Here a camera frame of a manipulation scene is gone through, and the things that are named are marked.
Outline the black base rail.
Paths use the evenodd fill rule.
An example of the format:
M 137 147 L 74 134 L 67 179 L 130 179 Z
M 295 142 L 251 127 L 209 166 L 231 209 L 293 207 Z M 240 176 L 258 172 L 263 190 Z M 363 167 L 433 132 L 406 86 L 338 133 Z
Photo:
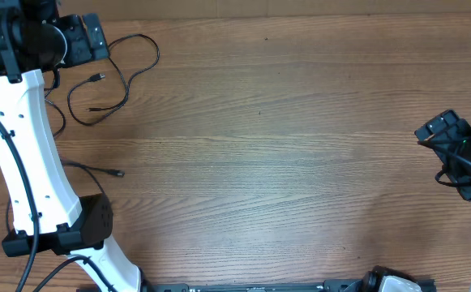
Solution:
M 435 281 L 415 280 L 408 274 L 382 266 L 374 266 L 362 279 L 327 279 L 321 283 L 246 284 L 189 286 L 187 284 L 142 284 L 150 292 L 436 292 Z

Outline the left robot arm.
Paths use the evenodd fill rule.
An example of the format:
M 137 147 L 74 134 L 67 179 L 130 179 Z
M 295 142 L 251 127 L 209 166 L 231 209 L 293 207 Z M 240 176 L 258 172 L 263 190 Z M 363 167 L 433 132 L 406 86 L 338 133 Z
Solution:
M 51 250 L 78 263 L 101 291 L 147 291 L 143 272 L 113 237 L 106 194 L 68 182 L 45 105 L 47 71 L 109 56 L 97 15 L 60 16 L 54 1 L 0 0 L 0 167 L 13 210 L 10 257 Z

